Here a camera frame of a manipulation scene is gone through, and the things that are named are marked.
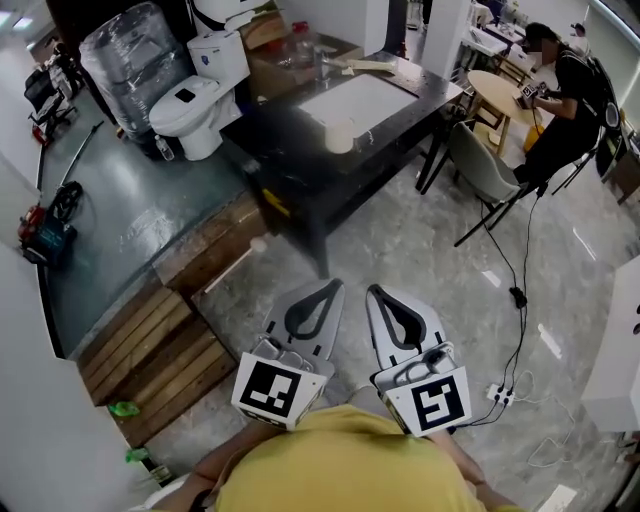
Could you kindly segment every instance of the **black backpack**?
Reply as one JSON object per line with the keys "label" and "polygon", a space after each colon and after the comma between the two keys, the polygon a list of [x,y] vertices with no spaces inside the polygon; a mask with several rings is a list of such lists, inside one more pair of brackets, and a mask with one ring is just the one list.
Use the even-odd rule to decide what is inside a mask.
{"label": "black backpack", "polygon": [[606,130],[619,130],[620,108],[616,101],[616,93],[600,60],[596,57],[578,57],[572,50],[565,50],[565,52],[571,52],[571,57],[587,66],[595,79],[594,98],[590,102],[583,98],[584,105],[596,116],[600,125]]}

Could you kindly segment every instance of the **white cup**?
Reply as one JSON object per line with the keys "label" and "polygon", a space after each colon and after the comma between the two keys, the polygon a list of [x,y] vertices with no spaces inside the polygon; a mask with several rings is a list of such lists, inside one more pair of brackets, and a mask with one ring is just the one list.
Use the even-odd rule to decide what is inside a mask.
{"label": "white cup", "polygon": [[353,149],[353,119],[333,119],[324,123],[324,144],[332,153],[348,153]]}

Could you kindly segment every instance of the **black table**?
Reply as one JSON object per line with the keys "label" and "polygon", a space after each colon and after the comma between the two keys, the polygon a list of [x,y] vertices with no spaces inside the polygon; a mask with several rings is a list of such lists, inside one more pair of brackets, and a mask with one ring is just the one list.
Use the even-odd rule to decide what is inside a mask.
{"label": "black table", "polygon": [[[462,94],[455,84],[404,59],[385,52],[369,59],[397,62],[396,75],[368,73],[417,100],[356,139],[346,154],[329,152],[322,126],[298,108],[351,79],[337,72],[327,84],[304,84],[222,130],[227,154],[247,177],[269,228],[309,254],[323,278],[329,276],[326,236],[417,156],[417,144],[443,125],[440,109]],[[418,189],[439,144],[434,136]]]}

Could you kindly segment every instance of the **round wooden table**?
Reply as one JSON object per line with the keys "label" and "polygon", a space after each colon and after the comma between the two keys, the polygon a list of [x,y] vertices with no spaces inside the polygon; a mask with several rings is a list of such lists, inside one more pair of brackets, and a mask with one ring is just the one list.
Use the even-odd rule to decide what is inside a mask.
{"label": "round wooden table", "polygon": [[527,126],[533,126],[536,121],[537,124],[542,123],[542,116],[538,109],[524,110],[520,108],[520,105],[516,102],[515,97],[520,94],[517,85],[508,82],[502,77],[487,73],[486,71],[470,71],[468,78],[469,83],[476,90],[478,96],[494,109],[504,114],[504,125],[500,135],[500,144],[498,144],[498,156],[502,156],[504,151],[504,142],[507,138],[511,119],[518,123],[526,124]]}

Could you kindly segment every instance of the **yellow shirt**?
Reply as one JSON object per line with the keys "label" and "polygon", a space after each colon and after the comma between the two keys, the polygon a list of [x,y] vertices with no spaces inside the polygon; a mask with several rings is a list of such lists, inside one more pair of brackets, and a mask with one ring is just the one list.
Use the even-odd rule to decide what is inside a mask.
{"label": "yellow shirt", "polygon": [[[350,405],[307,415],[253,449],[220,490],[216,512],[484,512],[431,441]],[[521,512],[501,507],[500,512]]]}

